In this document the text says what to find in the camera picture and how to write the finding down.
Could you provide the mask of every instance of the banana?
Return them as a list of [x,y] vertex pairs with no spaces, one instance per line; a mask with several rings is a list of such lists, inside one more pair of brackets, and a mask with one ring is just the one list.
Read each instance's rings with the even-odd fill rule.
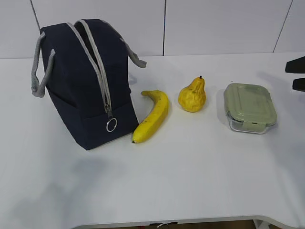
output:
[[132,143],[141,143],[150,138],[167,117],[169,109],[169,101],[164,92],[159,90],[142,91],[141,95],[149,96],[154,102],[154,107],[144,121],[135,129]]

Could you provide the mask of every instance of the gray zipper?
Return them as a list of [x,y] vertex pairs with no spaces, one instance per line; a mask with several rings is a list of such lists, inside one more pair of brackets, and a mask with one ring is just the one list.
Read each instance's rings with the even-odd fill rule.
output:
[[[73,30],[73,32],[75,33],[75,35],[79,39],[83,49],[85,50],[85,52],[86,52],[86,54],[88,56],[89,61],[91,62],[92,66],[93,66],[93,68],[94,68],[94,70],[96,72],[96,75],[97,75],[97,78],[98,78],[98,82],[99,82],[99,86],[100,86],[100,89],[101,89],[102,99],[103,99],[103,103],[104,103],[104,109],[105,109],[105,112],[107,113],[108,118],[109,118],[109,121],[107,122],[107,125],[106,125],[106,130],[108,132],[112,132],[116,128],[116,126],[117,126],[117,119],[114,118],[113,115],[112,115],[111,98],[110,98],[110,92],[109,92],[109,87],[108,87],[108,80],[107,80],[104,64],[102,62],[101,56],[100,56],[99,51],[98,51],[98,49],[96,47],[96,44],[94,42],[94,39],[93,39],[93,36],[91,34],[89,26],[87,25],[87,23],[84,20],[79,20],[78,22],[82,23],[82,25],[84,26],[84,29],[85,29],[85,31],[87,33],[88,39],[89,39],[90,44],[92,46],[95,58],[97,60],[98,66],[96,65],[96,63],[94,62],[93,58],[91,57],[91,55],[90,55],[90,53],[89,53],[89,51],[88,51],[84,41],[81,38],[81,35],[78,33],[76,28],[72,24],[70,24],[70,23],[67,23],[67,24],[70,26],[70,28]],[[114,121],[115,125],[114,125],[112,130],[109,130],[108,126],[109,126],[109,123],[111,121]]]
[[99,67],[99,70],[101,73],[98,76],[98,77],[100,77],[100,80],[101,80],[101,84],[100,84],[101,92],[104,94],[104,97],[107,99],[107,101],[104,101],[105,111],[109,117],[112,117],[112,107],[111,107],[110,92],[109,92],[109,87],[108,87],[108,80],[107,80],[106,71],[105,71],[105,67],[104,67],[102,58],[101,58],[99,50],[95,44],[94,38],[91,34],[88,24],[84,20],[79,20],[76,23],[78,23],[78,22],[80,22],[83,25],[83,27],[87,33],[87,37],[90,41],[91,47],[93,49],[93,52],[94,52],[94,55],[95,55],[95,58],[96,58],[96,61],[98,63],[98,67]]

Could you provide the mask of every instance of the food container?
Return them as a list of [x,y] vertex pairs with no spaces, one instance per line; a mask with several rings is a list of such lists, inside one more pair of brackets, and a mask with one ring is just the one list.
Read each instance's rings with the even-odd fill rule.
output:
[[224,108],[234,131],[264,134],[277,121],[268,90],[258,85],[228,85],[224,92]]

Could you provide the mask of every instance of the container lid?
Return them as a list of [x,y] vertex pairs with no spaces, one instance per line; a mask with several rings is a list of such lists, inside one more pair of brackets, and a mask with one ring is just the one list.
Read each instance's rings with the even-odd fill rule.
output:
[[224,92],[226,113],[248,128],[274,125],[277,114],[268,90],[262,86],[242,83],[228,85]]

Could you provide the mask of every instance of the yellow pear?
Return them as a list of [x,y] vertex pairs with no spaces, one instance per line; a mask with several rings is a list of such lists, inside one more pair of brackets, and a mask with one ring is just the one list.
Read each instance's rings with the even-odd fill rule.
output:
[[204,79],[200,76],[180,91],[178,102],[185,111],[197,112],[201,110],[205,100]]

